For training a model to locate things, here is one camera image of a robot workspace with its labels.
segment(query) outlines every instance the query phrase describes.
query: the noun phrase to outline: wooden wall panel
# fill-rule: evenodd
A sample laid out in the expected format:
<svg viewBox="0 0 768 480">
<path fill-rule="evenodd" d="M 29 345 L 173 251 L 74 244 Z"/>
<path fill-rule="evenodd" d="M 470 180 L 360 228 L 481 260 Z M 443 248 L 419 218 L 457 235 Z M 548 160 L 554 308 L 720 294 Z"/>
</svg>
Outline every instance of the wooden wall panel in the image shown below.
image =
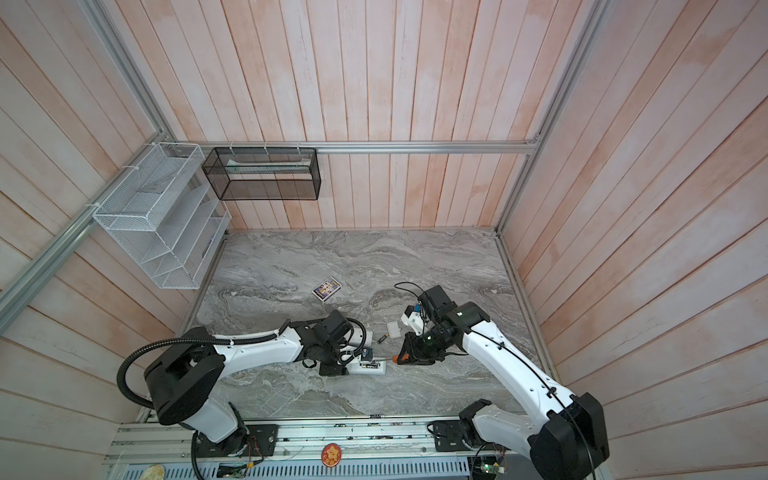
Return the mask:
<svg viewBox="0 0 768 480">
<path fill-rule="evenodd" d="M 594 1 L 193 3 L 105 1 L 177 137 L 417 141 L 535 135 Z M 522 160 L 332 155 L 319 201 L 233 227 L 493 226 Z"/>
<path fill-rule="evenodd" d="M 195 39 L 210 53 L 210 39 Z M 0 289 L 154 133 L 76 2 L 0 5 Z M 90 478 L 139 410 L 114 384 L 122 359 L 176 333 L 185 295 L 158 289 L 103 230 L 86 239 L 0 339 L 4 472 L 29 475 L 46 458 L 59 475 Z M 139 393 L 156 356 L 128 371 Z"/>
<path fill-rule="evenodd" d="M 616 4 L 504 232 L 616 478 L 765 475 L 766 27 L 765 1 Z"/>
</svg>

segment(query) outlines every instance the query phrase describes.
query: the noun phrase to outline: white wire mesh rack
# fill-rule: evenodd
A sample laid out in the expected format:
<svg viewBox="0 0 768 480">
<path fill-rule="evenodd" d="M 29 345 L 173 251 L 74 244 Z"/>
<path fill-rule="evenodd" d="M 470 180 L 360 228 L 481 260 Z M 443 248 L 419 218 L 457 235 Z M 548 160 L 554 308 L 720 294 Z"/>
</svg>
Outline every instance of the white wire mesh rack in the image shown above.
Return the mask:
<svg viewBox="0 0 768 480">
<path fill-rule="evenodd" d="M 198 145 L 158 144 L 94 214 L 160 288 L 198 288 L 231 219 L 193 179 L 202 160 Z"/>
<path fill-rule="evenodd" d="M 203 159 L 200 145 L 155 145 L 104 200 L 94 219 L 108 230 L 156 230 Z"/>
</svg>

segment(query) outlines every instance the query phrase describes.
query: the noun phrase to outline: black wire mesh basket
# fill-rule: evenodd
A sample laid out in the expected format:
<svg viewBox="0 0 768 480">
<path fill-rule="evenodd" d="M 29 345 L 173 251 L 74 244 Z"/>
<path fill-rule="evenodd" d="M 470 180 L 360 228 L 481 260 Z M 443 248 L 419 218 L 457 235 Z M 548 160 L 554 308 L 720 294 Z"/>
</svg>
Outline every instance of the black wire mesh basket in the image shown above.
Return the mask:
<svg viewBox="0 0 768 480">
<path fill-rule="evenodd" d="M 314 148 L 216 147 L 203 163 L 220 200 L 317 200 Z"/>
</svg>

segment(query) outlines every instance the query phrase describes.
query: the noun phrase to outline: vented metal panel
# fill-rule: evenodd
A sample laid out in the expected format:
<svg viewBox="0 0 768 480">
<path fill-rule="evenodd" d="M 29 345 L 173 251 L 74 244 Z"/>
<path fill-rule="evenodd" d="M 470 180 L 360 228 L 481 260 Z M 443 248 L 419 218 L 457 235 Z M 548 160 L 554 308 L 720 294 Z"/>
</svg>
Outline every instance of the vented metal panel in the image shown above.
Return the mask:
<svg viewBox="0 0 768 480">
<path fill-rule="evenodd" d="M 240 462 L 222 462 L 240 465 Z M 203 477 L 215 479 L 219 462 L 198 462 Z M 149 465 L 131 465 L 122 480 L 138 480 Z M 406 480 L 409 478 L 466 478 L 469 466 L 466 457 L 435 458 L 351 458 L 342 459 L 336 467 L 328 468 L 319 460 L 286 460 L 264 462 L 250 468 L 245 478 L 281 478 L 309 480 L 313 478 L 365 478 L 367 480 Z M 194 479 L 191 464 L 165 465 L 165 478 Z"/>
</svg>

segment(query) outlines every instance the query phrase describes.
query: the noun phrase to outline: card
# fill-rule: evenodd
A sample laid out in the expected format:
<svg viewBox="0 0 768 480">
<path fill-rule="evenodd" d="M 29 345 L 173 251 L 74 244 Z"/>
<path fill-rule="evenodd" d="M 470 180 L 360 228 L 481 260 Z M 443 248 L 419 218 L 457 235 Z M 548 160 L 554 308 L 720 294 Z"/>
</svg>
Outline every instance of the card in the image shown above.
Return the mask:
<svg viewBox="0 0 768 480">
<path fill-rule="evenodd" d="M 323 282 L 318 285 L 314 290 L 312 290 L 312 293 L 315 294 L 317 298 L 320 299 L 321 302 L 324 302 L 328 300 L 331 295 L 341 290 L 341 285 L 339 282 L 336 281 L 332 276 L 329 276 Z"/>
</svg>

